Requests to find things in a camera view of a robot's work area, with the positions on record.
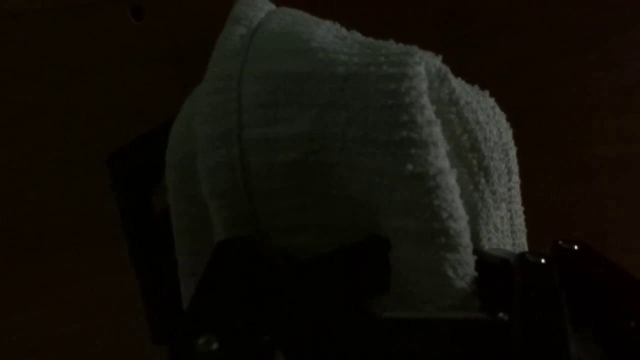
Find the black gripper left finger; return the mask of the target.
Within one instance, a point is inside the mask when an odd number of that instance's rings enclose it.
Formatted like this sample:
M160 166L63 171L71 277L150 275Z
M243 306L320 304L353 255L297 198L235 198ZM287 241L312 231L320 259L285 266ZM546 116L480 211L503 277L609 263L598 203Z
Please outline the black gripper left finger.
M391 290L388 252L384 236L312 259L261 238L223 242L182 318L182 360L391 360L368 309Z

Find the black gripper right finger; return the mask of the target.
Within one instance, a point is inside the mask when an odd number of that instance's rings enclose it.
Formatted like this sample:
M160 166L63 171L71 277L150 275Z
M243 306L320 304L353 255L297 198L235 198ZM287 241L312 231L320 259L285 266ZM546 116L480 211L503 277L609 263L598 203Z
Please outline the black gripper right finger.
M584 242L479 250L476 284L511 360L640 360L640 280Z

